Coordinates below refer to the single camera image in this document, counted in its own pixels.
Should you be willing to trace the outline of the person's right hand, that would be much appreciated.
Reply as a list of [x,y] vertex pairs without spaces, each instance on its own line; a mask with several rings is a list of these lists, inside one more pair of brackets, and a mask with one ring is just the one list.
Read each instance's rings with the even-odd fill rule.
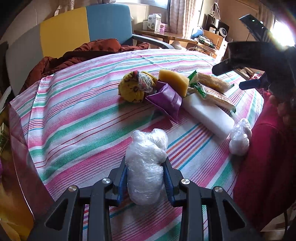
[[274,95],[271,95],[269,100],[277,108],[278,115],[282,118],[283,123],[286,126],[295,126],[295,109],[291,109],[290,103],[280,103]]

